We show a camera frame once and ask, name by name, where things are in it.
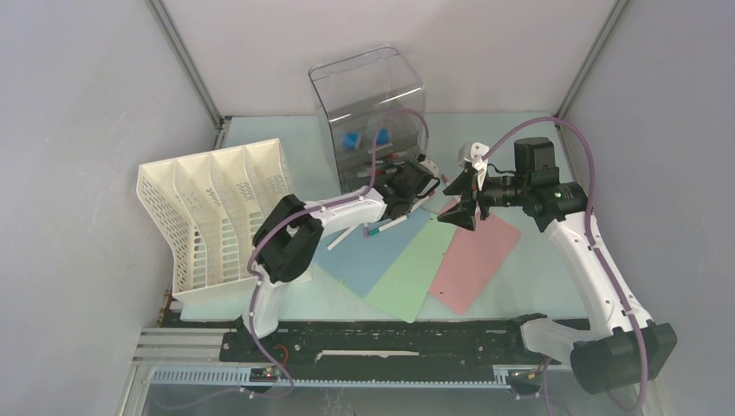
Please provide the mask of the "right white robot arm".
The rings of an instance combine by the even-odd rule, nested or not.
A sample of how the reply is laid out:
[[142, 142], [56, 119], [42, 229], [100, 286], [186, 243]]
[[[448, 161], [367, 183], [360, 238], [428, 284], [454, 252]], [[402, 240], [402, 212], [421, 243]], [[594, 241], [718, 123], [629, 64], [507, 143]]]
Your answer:
[[622, 278], [586, 192], [560, 180], [553, 143], [543, 137], [516, 140], [514, 169], [497, 176], [487, 172], [489, 150], [481, 143], [462, 147], [462, 171], [443, 191], [459, 201], [439, 221], [475, 231], [492, 208], [521, 208], [561, 255], [589, 320], [582, 330], [540, 313], [514, 318], [514, 332], [504, 338], [507, 356], [526, 362], [539, 353], [568, 365], [592, 394], [656, 379], [677, 335], [671, 324], [654, 322]]

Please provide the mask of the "clear plastic drawer box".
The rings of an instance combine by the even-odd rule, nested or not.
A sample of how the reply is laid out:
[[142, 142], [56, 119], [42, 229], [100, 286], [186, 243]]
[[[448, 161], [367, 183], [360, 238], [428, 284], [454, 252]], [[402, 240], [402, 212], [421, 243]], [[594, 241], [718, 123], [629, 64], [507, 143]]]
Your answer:
[[[317, 117], [341, 192], [365, 185], [369, 178], [356, 173], [371, 163], [393, 165], [426, 153], [426, 89], [416, 70], [393, 45], [322, 63], [311, 68], [308, 78], [315, 96]], [[382, 128], [390, 143], [377, 146], [374, 135]], [[345, 133], [361, 133], [361, 147], [348, 151]], [[407, 151], [410, 156], [383, 159]]]

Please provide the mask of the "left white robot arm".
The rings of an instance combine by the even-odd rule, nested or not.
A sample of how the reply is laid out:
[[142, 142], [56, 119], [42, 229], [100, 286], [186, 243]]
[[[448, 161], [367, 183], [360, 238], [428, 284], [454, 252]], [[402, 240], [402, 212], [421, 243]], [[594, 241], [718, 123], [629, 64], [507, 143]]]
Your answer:
[[250, 306], [242, 320], [241, 350], [254, 361], [270, 357], [271, 335], [289, 284], [312, 263], [323, 237], [352, 226], [407, 215], [439, 186], [440, 176], [424, 164], [409, 160], [394, 172], [373, 176], [367, 185], [339, 197], [302, 201], [294, 194], [281, 198], [252, 238], [246, 270], [255, 278]]

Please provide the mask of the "blue eraser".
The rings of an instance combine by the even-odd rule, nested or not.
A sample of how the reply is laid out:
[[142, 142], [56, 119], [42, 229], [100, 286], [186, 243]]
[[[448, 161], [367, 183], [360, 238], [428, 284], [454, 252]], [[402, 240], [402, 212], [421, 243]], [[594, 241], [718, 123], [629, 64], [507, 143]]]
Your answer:
[[361, 133], [345, 133], [341, 144], [348, 151], [357, 151], [361, 147], [363, 135]]
[[374, 135], [374, 141], [377, 146], [385, 146], [391, 141], [390, 133], [386, 128], [382, 128]]

